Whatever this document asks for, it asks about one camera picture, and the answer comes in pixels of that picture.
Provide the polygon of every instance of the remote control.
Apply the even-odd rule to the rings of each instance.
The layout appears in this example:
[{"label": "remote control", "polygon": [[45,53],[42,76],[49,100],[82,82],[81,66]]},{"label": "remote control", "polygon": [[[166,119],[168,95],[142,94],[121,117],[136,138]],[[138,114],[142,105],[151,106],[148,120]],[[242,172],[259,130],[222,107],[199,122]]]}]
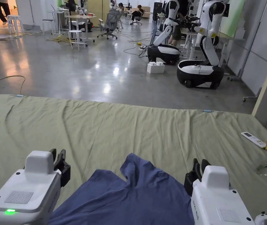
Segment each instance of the remote control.
[{"label": "remote control", "polygon": [[260,139],[258,139],[257,137],[253,136],[252,134],[248,133],[248,132],[242,132],[241,133],[245,138],[247,138],[248,140],[250,140],[251,142],[255,143],[258,147],[260,147],[261,149],[266,148],[266,143],[264,143],[263,141],[261,141]]},{"label": "remote control", "polygon": [[256,225],[267,225],[267,213],[262,212],[262,214],[255,218],[254,222]]}]

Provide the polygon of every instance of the white building block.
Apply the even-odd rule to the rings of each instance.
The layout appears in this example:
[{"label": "white building block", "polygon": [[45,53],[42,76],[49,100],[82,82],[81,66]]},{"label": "white building block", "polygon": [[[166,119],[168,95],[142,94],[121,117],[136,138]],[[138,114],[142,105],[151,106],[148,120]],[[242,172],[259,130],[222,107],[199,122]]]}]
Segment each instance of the white building block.
[{"label": "white building block", "polygon": [[165,70],[165,65],[163,62],[149,62],[147,64],[147,72],[150,74],[163,73]]}]

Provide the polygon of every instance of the white stool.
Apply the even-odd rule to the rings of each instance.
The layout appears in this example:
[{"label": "white stool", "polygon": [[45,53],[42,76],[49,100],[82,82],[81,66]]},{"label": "white stool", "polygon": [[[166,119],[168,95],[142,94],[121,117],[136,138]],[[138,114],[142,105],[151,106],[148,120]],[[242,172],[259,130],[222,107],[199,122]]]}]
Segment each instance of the white stool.
[{"label": "white stool", "polygon": [[8,30],[11,33],[16,33],[19,36],[19,31],[24,33],[23,24],[20,20],[20,16],[8,15]]},{"label": "white stool", "polygon": [[72,47],[72,42],[71,42],[71,39],[70,39],[70,33],[75,33],[76,34],[76,40],[75,40],[75,46],[76,44],[78,45],[78,50],[79,50],[79,39],[80,39],[80,33],[82,34],[82,40],[83,40],[83,44],[85,45],[85,47],[87,46],[85,44],[85,39],[84,39],[84,36],[83,36],[83,32],[81,30],[69,30],[68,31],[68,36],[69,36],[69,40],[70,40],[70,45],[71,45],[71,48],[73,49]]},{"label": "white stool", "polygon": [[44,23],[50,23],[50,26],[51,26],[51,35],[53,35],[53,33],[54,33],[54,29],[53,29],[53,25],[52,25],[52,21],[54,21],[54,20],[48,20],[48,19],[43,19],[42,20],[42,25],[43,25],[43,35],[44,35]]}]

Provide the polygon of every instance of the white robot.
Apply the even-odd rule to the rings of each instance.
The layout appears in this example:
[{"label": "white robot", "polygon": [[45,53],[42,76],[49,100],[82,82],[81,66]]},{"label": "white robot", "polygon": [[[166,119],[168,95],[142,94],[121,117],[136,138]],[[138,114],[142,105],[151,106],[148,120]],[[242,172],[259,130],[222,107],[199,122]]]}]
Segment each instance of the white robot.
[{"label": "white robot", "polygon": [[180,83],[186,87],[196,87],[211,82],[210,88],[216,89],[224,75],[215,46],[219,43],[219,29],[223,16],[228,16],[229,0],[209,0],[202,8],[200,26],[195,27],[200,40],[200,48],[206,61],[184,60],[177,69]]},{"label": "white robot", "polygon": [[179,61],[180,51],[172,45],[163,45],[162,42],[169,37],[175,28],[179,25],[175,18],[179,10],[178,0],[169,0],[164,2],[163,10],[166,13],[166,20],[164,22],[164,31],[154,41],[153,46],[147,48],[148,60],[156,62],[156,58],[162,59],[166,64],[175,65]]},{"label": "white robot", "polygon": [[[62,150],[54,164],[55,155],[56,151],[31,152],[25,169],[16,171],[0,189],[0,225],[48,224],[60,189],[70,180],[66,151]],[[203,162],[203,175],[194,159],[193,170],[184,181],[195,225],[267,225],[264,212],[253,221],[238,192],[230,186],[225,167]]]}]

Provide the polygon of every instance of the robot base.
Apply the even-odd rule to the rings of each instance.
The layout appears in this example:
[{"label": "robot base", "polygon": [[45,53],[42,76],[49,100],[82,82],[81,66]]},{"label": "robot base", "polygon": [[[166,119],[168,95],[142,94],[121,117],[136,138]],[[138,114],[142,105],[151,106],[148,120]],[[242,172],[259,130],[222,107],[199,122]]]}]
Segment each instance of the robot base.
[{"label": "robot base", "polygon": [[199,66],[203,61],[184,60],[178,64],[177,79],[187,88],[194,88],[206,82],[211,82],[210,89],[217,89],[224,76],[221,67],[213,67],[210,64]]},{"label": "robot base", "polygon": [[171,45],[149,46],[147,48],[149,62],[162,59],[167,65],[175,65],[179,61],[179,49]]}]

